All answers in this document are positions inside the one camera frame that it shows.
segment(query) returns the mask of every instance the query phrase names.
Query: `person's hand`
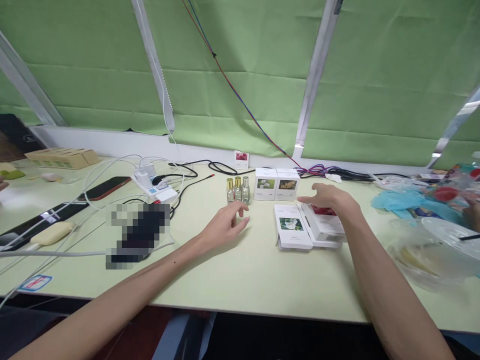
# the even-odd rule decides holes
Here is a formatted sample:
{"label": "person's hand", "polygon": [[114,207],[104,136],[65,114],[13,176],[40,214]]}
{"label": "person's hand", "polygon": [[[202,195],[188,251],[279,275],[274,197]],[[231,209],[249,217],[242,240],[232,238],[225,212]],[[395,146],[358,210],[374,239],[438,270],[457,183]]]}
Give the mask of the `person's hand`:
{"label": "person's hand", "polygon": [[241,201],[234,201],[222,207],[205,229],[198,234],[198,243],[205,251],[209,251],[233,241],[245,229],[250,220],[250,217],[246,217],[237,224],[237,213],[243,218],[244,211],[248,210],[249,207]]}
{"label": "person's hand", "polygon": [[4,180],[5,178],[0,175],[0,191],[2,191],[3,189],[5,189],[10,185],[8,182],[5,182]]}
{"label": "person's hand", "polygon": [[463,210],[463,216],[473,230],[480,233],[480,202],[473,199],[465,199],[470,207]]}
{"label": "person's hand", "polygon": [[319,208],[333,208],[335,211],[342,205],[355,205],[357,202],[346,191],[334,185],[314,183],[311,188],[316,190],[315,196],[300,196],[297,200],[304,204],[312,204]]}

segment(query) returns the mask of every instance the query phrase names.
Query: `person's arm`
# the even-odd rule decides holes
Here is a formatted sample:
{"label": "person's arm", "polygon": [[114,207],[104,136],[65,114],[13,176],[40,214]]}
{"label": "person's arm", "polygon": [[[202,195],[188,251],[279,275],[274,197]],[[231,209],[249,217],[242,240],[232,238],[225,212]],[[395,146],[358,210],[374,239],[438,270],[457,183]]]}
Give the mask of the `person's arm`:
{"label": "person's arm", "polygon": [[390,359],[455,359],[410,284],[379,243],[359,204],[333,185],[316,183],[302,203],[333,208],[348,240],[366,308]]}
{"label": "person's arm", "polygon": [[239,224],[248,206],[235,201],[220,209],[206,228],[185,245],[119,282],[20,350],[10,359],[89,359],[117,334],[186,265],[233,241],[249,218]]}

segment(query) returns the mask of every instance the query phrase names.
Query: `perfume bottle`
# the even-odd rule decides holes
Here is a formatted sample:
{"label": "perfume bottle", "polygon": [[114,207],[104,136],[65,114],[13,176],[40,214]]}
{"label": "perfume bottle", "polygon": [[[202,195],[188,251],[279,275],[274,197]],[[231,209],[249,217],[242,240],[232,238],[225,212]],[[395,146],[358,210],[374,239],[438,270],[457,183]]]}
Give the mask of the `perfume bottle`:
{"label": "perfume bottle", "polygon": [[243,177],[243,183],[241,184],[241,200],[250,205],[250,186],[249,186],[249,177]]}
{"label": "perfume bottle", "polygon": [[233,192],[235,193],[235,201],[242,201],[242,178],[240,176],[235,176]]}
{"label": "perfume bottle", "polygon": [[234,193],[234,180],[229,177],[226,180],[226,202],[227,204],[233,203],[235,199]]}

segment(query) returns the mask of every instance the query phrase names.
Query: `black phone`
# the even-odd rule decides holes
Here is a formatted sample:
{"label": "black phone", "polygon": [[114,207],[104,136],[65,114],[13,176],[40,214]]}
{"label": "black phone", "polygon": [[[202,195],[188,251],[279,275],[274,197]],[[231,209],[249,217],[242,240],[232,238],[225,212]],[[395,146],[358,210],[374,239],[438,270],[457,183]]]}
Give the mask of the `black phone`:
{"label": "black phone", "polygon": [[[53,214],[55,211],[61,209],[66,204],[68,204],[68,202],[64,202],[60,205],[57,205],[54,208],[51,208],[50,210],[47,210],[41,213],[40,215],[31,218],[28,221],[25,221],[23,224],[15,226],[13,229],[4,232],[2,235],[0,235],[0,250],[1,251],[17,250],[21,248],[23,245],[25,245],[26,243],[28,243],[32,237],[42,232],[43,230],[48,228],[50,225],[57,222],[65,221],[68,218],[71,218],[73,215],[75,215],[76,213],[82,211],[83,209],[89,206],[89,204],[86,202],[72,202],[66,208],[60,210],[56,214]],[[40,225],[38,225],[37,227],[27,232],[24,236],[19,238],[13,244],[9,245],[8,248],[5,248],[5,246],[8,245],[11,241],[15,240],[19,235],[23,234],[25,231],[27,231],[33,225],[42,221],[43,219],[45,219],[44,222],[42,222]]]}
{"label": "black phone", "polygon": [[[128,176],[114,176],[111,179],[102,182],[101,184],[91,188],[86,192],[86,196],[90,201],[97,201],[103,199],[107,195],[113,193],[118,188],[121,188],[123,185],[132,180]],[[78,197],[78,200],[85,200],[85,193]]]}

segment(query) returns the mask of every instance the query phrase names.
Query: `brown box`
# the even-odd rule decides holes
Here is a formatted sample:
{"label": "brown box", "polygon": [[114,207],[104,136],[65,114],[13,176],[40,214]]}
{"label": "brown box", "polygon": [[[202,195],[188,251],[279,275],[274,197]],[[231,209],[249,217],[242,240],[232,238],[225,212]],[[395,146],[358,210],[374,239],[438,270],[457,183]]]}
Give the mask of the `brown box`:
{"label": "brown box", "polygon": [[51,161],[55,165],[56,168],[61,168],[61,169],[68,169],[66,164],[63,162],[63,160],[60,158],[60,155],[66,154],[66,153],[72,153],[77,149],[74,148],[65,148],[61,147],[55,151],[50,152],[51,156]]}
{"label": "brown box", "polygon": [[29,159],[34,165],[41,168],[54,168],[54,164],[49,158],[49,153],[55,150],[58,150],[59,147],[47,148],[32,152],[27,152],[25,156]]}
{"label": "brown box", "polygon": [[78,151],[61,153],[56,159],[60,160],[67,169],[79,170],[89,166],[82,153]]}
{"label": "brown box", "polygon": [[88,165],[93,165],[100,162],[100,159],[97,156],[97,153],[93,150],[79,149],[78,152],[83,155]]}

